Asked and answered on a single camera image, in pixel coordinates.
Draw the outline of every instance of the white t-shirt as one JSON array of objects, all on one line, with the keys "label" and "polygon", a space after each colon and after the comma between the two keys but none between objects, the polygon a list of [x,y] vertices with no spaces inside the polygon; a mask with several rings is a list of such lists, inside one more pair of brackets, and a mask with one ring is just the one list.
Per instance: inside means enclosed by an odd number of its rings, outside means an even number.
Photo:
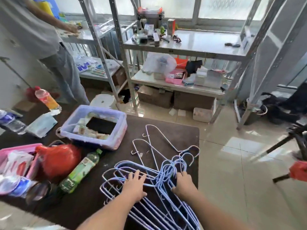
[{"label": "white t-shirt", "polygon": [[26,8],[25,0],[0,0],[0,24],[37,59],[56,54],[62,42],[53,26]]}]

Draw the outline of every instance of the white shelf surface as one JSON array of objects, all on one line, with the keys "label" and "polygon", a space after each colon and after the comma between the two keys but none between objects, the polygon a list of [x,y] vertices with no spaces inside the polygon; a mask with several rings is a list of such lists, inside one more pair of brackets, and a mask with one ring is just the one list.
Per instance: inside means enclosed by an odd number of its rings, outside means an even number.
[{"label": "white shelf surface", "polygon": [[241,43],[240,33],[238,32],[214,32],[214,31],[193,31],[176,30],[177,35],[182,42],[177,43],[169,39],[169,43],[161,40],[160,46],[147,44],[136,45],[129,39],[124,43],[125,49],[141,50],[168,53],[175,55],[197,56],[202,58],[215,58],[222,60],[242,61],[245,52],[241,45],[240,48],[225,46],[225,43]]},{"label": "white shelf surface", "polygon": [[[113,61],[114,63],[116,63],[114,60],[111,60],[111,59],[106,59],[106,61],[111,61],[111,62]],[[117,67],[115,69],[109,70],[111,77],[117,72],[119,68],[120,68],[120,65],[117,64]],[[79,76],[83,78],[94,79],[94,80],[107,81],[107,82],[109,81],[106,76],[93,74],[89,70],[79,73]]]},{"label": "white shelf surface", "polygon": [[[115,28],[114,25],[107,25],[110,26],[107,30],[101,32],[100,29],[97,30],[97,34],[99,38],[103,38],[106,34],[113,31]],[[89,45],[95,45],[93,36],[91,34],[90,30],[79,30],[79,36],[76,37],[72,33],[65,33],[63,30],[58,30],[60,37],[64,42],[70,42],[70,43],[80,43],[80,44],[89,44]]]},{"label": "white shelf surface", "polygon": [[153,74],[148,75],[144,73],[142,70],[140,70],[131,78],[131,81],[135,84],[149,85],[156,88],[164,88],[170,91],[175,90],[186,93],[200,94],[203,96],[216,97],[218,99],[222,98],[224,95],[221,89],[210,88],[201,85],[193,85],[193,86],[191,85],[184,86],[183,84],[175,85],[171,83],[166,83],[164,80],[154,79],[153,76],[154,76]]}]

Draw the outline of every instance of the person's left hand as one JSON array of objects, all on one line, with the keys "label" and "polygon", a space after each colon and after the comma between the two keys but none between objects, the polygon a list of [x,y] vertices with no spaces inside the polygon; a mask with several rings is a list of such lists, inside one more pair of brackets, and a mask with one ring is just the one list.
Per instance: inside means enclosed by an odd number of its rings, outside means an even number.
[{"label": "person's left hand", "polygon": [[78,33],[78,27],[76,25],[73,25],[73,24],[70,24],[70,23],[67,23],[66,24],[66,31],[69,31],[71,33],[74,33],[74,34],[77,34]]},{"label": "person's left hand", "polygon": [[143,184],[146,179],[146,174],[139,179],[140,170],[137,170],[134,174],[129,173],[128,180],[125,181],[122,187],[122,194],[126,195],[127,198],[132,199],[134,203],[140,201],[146,197],[147,193],[143,191]]}]

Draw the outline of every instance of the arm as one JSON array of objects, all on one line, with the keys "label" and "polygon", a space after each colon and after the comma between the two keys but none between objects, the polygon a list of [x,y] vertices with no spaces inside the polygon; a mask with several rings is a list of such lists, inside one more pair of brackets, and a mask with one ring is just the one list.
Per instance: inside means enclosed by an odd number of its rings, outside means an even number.
[{"label": "arm", "polygon": [[177,186],[172,189],[195,212],[202,227],[208,230],[248,230],[243,223],[224,213],[206,200],[186,172],[177,173]]},{"label": "arm", "polygon": [[122,192],[110,203],[94,213],[77,230],[122,230],[129,211],[133,205],[147,194],[143,192],[143,184],[146,179],[144,174],[139,179],[140,171],[129,174],[128,180],[122,187]]},{"label": "arm", "polygon": [[78,27],[74,26],[72,24],[67,24],[64,23],[62,21],[60,21],[59,19],[47,14],[46,12],[42,11],[39,7],[37,7],[37,5],[33,2],[31,2],[30,0],[24,0],[27,9],[33,14],[35,15],[38,19],[54,26],[57,28],[60,28],[62,30],[65,31],[69,31],[72,33],[77,33],[78,32]]}]

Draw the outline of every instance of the pink plastic tray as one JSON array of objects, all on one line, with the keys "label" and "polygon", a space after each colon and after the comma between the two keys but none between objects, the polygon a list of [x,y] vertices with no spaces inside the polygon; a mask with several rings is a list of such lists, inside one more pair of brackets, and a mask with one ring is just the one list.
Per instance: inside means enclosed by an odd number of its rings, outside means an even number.
[{"label": "pink plastic tray", "polygon": [[[183,72],[184,72],[184,69],[175,69],[175,70],[171,71],[170,74],[183,73]],[[184,78],[185,78],[185,76],[183,76],[182,79],[169,78],[169,77],[166,76],[165,82],[180,85]]]},{"label": "pink plastic tray", "polygon": [[[2,163],[6,160],[7,155],[14,151],[14,150],[18,150],[18,151],[23,151],[23,152],[27,152],[27,153],[31,153],[35,151],[35,148],[39,145],[42,145],[41,143],[35,143],[35,144],[28,144],[28,145],[22,145],[22,146],[17,146],[17,147],[12,147],[12,148],[4,148],[0,150],[0,166],[2,165]],[[38,161],[38,155],[35,156],[33,162],[31,163],[30,169],[26,175],[26,178],[28,179],[34,179],[34,177],[36,176],[37,170],[38,170],[38,166],[39,166],[39,161]]]}]

